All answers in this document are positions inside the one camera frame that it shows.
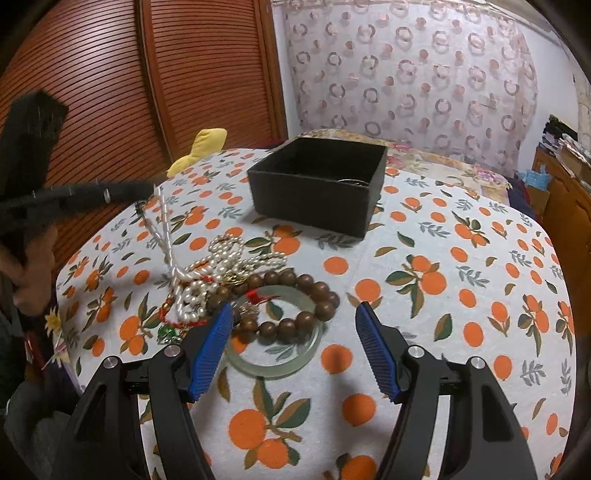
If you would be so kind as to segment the pale green jade bangle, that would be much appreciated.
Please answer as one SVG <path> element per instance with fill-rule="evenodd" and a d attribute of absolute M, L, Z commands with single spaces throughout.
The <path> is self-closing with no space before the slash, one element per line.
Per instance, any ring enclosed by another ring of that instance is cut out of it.
<path fill-rule="evenodd" d="M 276 379 L 294 374 L 315 356 L 325 326 L 315 317 L 317 302 L 290 285 L 252 289 L 232 303 L 239 315 L 225 355 L 252 377 Z"/>

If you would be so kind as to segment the black square jewelry box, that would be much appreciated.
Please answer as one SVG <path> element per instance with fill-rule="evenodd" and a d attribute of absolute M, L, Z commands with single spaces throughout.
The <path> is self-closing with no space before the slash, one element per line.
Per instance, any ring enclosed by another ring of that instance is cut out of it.
<path fill-rule="evenodd" d="M 294 139 L 247 171 L 254 210 L 363 238 L 381 196 L 387 153 L 376 144 Z"/>

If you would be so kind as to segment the yellow plush toy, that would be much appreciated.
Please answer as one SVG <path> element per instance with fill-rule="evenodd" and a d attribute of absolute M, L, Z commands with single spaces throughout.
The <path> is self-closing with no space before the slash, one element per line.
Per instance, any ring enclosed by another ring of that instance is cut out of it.
<path fill-rule="evenodd" d="M 202 129 L 195 136 L 190 152 L 175 160 L 166 172 L 167 178 L 173 178 L 193 164 L 208 156 L 221 152 L 228 132 L 224 128 Z"/>

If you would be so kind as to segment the brown louvered wardrobe door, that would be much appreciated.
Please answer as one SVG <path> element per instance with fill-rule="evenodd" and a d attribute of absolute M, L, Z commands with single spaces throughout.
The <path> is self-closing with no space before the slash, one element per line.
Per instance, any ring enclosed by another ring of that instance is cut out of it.
<path fill-rule="evenodd" d="M 45 90 L 69 113 L 51 185 L 159 179 L 206 128 L 287 138 L 267 1 L 32 1 L 1 53 L 1 106 Z"/>

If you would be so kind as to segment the orange print white blanket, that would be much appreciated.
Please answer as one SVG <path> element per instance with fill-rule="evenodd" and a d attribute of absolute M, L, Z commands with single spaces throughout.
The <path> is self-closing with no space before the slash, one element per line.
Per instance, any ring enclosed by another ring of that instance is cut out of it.
<path fill-rule="evenodd" d="M 550 236 L 525 214 L 428 177 L 387 167 L 362 240 L 253 210 L 247 171 L 260 150 L 229 150 L 162 184 L 80 247 L 57 279 L 61 337 L 80 385 L 101 360 L 148 358 L 180 338 L 178 298 L 204 305 L 204 285 L 173 287 L 151 234 L 167 229 L 182 267 L 235 237 L 253 264 L 279 260 L 338 296 L 310 362 L 286 377 L 242 373 L 226 355 L 190 410 L 219 479 L 370 479 L 399 413 L 374 379 L 356 334 L 363 302 L 434 357 L 483 358 L 522 428 L 537 476 L 556 474 L 570 432 L 573 314 Z"/>

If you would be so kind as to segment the wooden sideboard cabinet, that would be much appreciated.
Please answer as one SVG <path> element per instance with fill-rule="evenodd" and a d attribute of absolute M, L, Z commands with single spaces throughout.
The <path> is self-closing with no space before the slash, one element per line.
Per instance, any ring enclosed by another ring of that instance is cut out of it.
<path fill-rule="evenodd" d="M 536 149 L 533 169 L 551 175 L 549 199 L 542 215 L 572 302 L 575 326 L 590 327 L 590 193 L 556 157 Z"/>

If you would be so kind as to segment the blue gift bag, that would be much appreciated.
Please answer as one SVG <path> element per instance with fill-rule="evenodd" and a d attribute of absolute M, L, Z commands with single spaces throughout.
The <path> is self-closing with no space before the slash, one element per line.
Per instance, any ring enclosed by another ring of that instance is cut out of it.
<path fill-rule="evenodd" d="M 541 171 L 528 169 L 525 172 L 518 172 L 518 177 L 527 187 L 533 187 L 540 191 L 545 191 L 552 180 L 552 176 L 546 171 L 546 166 L 541 166 Z"/>

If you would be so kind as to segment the floral bed quilt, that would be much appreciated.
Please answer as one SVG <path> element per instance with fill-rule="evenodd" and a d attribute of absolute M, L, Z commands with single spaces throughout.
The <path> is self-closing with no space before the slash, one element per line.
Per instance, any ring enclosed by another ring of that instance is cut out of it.
<path fill-rule="evenodd" d="M 342 129 L 312 130 L 300 134 L 298 138 L 353 141 L 385 146 L 388 149 L 388 167 L 439 180 L 487 197 L 497 203 L 510 205 L 509 181 L 501 174 L 479 165 Z"/>

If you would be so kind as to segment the pink circle pattern curtain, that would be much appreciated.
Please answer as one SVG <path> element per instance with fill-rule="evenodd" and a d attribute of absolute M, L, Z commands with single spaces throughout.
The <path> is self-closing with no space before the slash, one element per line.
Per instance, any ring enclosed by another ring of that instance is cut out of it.
<path fill-rule="evenodd" d="M 509 175 L 537 107 L 513 18 L 464 1 L 284 1 L 298 120 Z"/>

